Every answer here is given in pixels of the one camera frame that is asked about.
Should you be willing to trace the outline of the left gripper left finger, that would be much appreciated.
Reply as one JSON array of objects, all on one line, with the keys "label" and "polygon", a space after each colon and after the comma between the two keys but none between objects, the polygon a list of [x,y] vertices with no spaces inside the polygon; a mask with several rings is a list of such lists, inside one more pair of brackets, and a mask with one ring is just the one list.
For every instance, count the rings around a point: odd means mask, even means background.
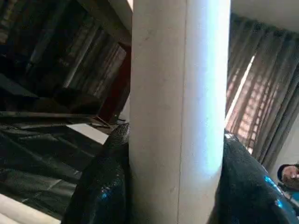
[{"label": "left gripper left finger", "polygon": [[129,123],[116,127],[82,172],[63,224],[127,224],[130,211]]}]

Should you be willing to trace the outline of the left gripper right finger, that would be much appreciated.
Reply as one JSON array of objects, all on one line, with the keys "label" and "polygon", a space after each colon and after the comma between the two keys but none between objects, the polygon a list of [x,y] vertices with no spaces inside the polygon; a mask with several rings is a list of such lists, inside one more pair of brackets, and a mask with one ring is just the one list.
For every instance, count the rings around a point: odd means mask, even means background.
[{"label": "left gripper right finger", "polygon": [[238,138],[224,131],[218,194],[221,224],[297,224],[297,211]]}]

